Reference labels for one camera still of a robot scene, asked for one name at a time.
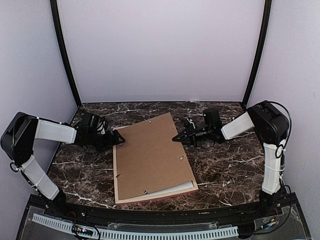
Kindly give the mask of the brown cardboard backing board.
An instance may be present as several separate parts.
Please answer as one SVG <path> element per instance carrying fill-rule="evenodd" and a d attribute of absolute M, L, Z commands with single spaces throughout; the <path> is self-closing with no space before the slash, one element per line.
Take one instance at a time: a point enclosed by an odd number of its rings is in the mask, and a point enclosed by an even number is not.
<path fill-rule="evenodd" d="M 172 198 L 198 191 L 194 173 L 168 112 L 117 128 L 125 142 L 113 147 L 116 205 Z"/>

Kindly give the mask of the landscape photo print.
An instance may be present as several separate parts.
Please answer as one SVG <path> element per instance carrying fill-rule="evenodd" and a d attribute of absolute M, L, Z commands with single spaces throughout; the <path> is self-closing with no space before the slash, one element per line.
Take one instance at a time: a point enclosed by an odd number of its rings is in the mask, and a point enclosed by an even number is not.
<path fill-rule="evenodd" d="M 159 199 L 159 198 L 165 198 L 165 197 L 171 197 L 176 196 L 188 192 L 192 192 L 197 190 L 198 187 L 195 185 L 195 183 L 191 180 L 176 186 L 172 186 L 163 190 L 155 191 L 152 193 L 147 193 L 141 196 L 134 197 L 133 199 L 138 200 L 152 200 L 152 199 Z"/>

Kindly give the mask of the pink wooden picture frame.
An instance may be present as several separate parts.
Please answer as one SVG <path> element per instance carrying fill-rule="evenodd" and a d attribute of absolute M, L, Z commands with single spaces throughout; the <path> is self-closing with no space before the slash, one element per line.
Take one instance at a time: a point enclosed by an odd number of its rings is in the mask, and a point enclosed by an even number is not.
<path fill-rule="evenodd" d="M 124 143 L 113 148 L 116 205 L 158 201 L 198 191 L 179 142 Z"/>

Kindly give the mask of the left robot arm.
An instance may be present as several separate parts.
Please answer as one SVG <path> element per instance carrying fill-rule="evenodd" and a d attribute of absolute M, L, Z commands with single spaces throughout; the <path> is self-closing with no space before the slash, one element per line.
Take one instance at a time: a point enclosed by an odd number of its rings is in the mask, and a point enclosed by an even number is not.
<path fill-rule="evenodd" d="M 52 201 L 50 208 L 58 217 L 67 218 L 71 208 L 63 201 L 65 193 L 37 161 L 35 146 L 44 141 L 104 152 L 126 141 L 108 125 L 105 117 L 88 112 L 75 125 L 18 112 L 1 136 L 0 146 L 12 162 L 12 170 L 20 172 L 33 189 Z"/>

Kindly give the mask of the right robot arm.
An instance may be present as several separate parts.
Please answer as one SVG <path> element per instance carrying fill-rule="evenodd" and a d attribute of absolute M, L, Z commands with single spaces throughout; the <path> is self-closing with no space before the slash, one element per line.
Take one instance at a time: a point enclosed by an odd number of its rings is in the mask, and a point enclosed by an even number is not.
<path fill-rule="evenodd" d="M 172 138 L 172 141 L 197 147 L 199 142 L 210 140 L 222 144 L 235 139 L 250 129 L 254 129 L 264 148 L 264 178 L 261 190 L 274 195 L 282 187 L 285 169 L 284 152 L 292 131 L 292 118 L 289 111 L 282 113 L 285 107 L 275 101 L 264 100 L 249 107 L 243 114 L 227 124 L 223 124 L 216 109 L 203 111 L 204 126 L 186 118 L 181 121 L 184 129 Z"/>

